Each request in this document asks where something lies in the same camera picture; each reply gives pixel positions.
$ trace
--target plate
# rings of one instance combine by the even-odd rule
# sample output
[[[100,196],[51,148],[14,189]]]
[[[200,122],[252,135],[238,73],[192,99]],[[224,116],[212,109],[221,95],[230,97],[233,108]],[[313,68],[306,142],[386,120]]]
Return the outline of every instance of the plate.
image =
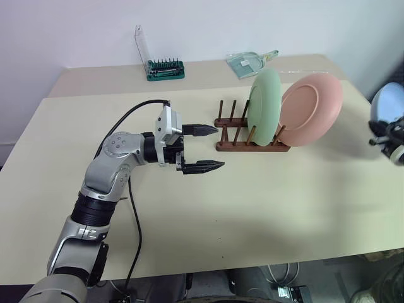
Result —
[[[371,120],[391,123],[403,115],[404,87],[394,82],[384,85],[372,100]]]
[[[248,105],[248,130],[256,127],[251,141],[260,146],[271,143],[278,127],[281,107],[281,83],[274,69],[262,69],[252,84]]]
[[[334,124],[343,102],[340,80],[332,74],[311,74],[294,83],[282,97],[279,140],[302,146],[320,139]]]

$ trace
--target pink plate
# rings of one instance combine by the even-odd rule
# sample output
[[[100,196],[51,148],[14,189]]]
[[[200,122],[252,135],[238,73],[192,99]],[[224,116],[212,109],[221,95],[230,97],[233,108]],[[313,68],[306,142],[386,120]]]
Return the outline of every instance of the pink plate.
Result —
[[[340,80],[331,74],[311,74],[293,84],[282,97],[279,140],[302,146],[322,137],[334,124],[342,107]]]

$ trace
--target beige table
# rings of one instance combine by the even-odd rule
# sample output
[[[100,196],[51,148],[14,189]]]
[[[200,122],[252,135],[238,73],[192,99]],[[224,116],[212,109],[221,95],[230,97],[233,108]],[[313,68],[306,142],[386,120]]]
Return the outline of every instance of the beige table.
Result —
[[[275,68],[282,83],[296,82],[313,72],[332,73],[338,79],[347,79],[338,66],[322,55],[276,57],[266,67]],[[251,86],[254,81],[254,77],[239,80],[224,60],[185,62],[185,74],[181,80],[149,82],[142,65],[67,69],[49,97],[202,90]]]
[[[309,146],[218,153],[218,133],[186,138],[185,152],[188,162],[224,161],[221,169],[182,175],[173,166],[138,167],[132,182],[144,242],[133,276],[403,247],[404,170],[367,145],[369,104],[347,80],[342,85],[337,122]],[[133,104],[167,98],[183,123],[212,124],[220,99],[228,113],[231,101],[248,93],[242,86],[44,99],[0,172],[0,283],[34,283],[45,275],[99,141]],[[236,114],[241,111],[240,102]],[[121,130],[151,131],[159,112],[154,105],[141,109]],[[118,204],[111,224],[103,279],[124,278],[136,251],[128,200]]]

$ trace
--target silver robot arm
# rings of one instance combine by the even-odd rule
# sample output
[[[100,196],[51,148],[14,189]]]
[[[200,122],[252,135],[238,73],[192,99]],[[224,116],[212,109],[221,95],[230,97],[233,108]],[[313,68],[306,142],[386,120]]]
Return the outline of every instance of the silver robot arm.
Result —
[[[84,303],[86,287],[99,282],[107,259],[104,242],[110,219],[132,170],[148,162],[175,163],[184,174],[221,167],[212,160],[185,164],[183,136],[217,132],[211,126],[182,125],[178,113],[164,106],[153,133],[119,132],[103,142],[102,151],[88,166],[74,210],[67,217],[47,265],[47,277],[35,284],[22,303]]]

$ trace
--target dish rack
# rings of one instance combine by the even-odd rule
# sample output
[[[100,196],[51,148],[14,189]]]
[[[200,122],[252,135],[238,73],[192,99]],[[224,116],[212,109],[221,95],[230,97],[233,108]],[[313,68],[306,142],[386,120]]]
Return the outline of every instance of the dish rack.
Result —
[[[223,110],[223,100],[220,101],[219,106],[219,115],[215,119],[215,127],[222,128],[222,136],[220,141],[216,143],[216,150],[218,152],[287,152],[290,149],[290,146],[279,142],[279,136],[283,133],[286,126],[282,126],[278,133],[276,133],[273,137],[273,141],[266,146],[259,146],[252,142],[252,138],[254,136],[256,127],[253,126],[248,134],[247,141],[238,141],[238,137],[240,135],[241,128],[248,127],[247,124],[247,109],[250,100],[247,100],[241,118],[234,118],[234,110],[235,105],[237,103],[236,100],[233,100],[232,111],[230,113],[229,118],[222,118],[222,110]],[[229,141],[229,134],[227,132],[228,128],[237,128],[235,132],[234,139]]]

